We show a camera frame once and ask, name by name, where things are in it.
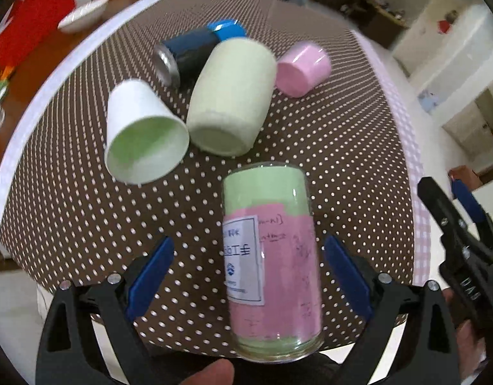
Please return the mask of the right hand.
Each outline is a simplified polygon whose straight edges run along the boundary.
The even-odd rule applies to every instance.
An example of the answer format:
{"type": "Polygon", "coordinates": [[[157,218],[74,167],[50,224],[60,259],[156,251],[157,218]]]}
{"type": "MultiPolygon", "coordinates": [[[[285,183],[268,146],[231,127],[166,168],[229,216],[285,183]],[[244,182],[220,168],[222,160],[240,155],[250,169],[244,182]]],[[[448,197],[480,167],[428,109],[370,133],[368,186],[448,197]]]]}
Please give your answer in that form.
{"type": "Polygon", "coordinates": [[[459,375],[460,380],[465,381],[471,377],[482,363],[486,355],[486,341],[476,334],[472,321],[465,318],[465,307],[459,302],[458,297],[451,288],[442,290],[450,310],[453,321],[458,322],[456,327],[456,338],[459,350],[459,375]]]}

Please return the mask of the left hand thumb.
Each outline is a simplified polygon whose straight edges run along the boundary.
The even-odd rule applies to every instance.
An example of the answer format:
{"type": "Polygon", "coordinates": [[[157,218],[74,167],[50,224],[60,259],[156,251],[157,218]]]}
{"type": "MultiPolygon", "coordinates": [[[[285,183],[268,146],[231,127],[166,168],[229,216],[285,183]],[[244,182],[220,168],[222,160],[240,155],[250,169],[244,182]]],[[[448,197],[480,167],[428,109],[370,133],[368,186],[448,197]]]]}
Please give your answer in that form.
{"type": "Polygon", "coordinates": [[[229,360],[219,359],[205,369],[185,379],[181,385],[232,385],[234,366],[229,360]]]}

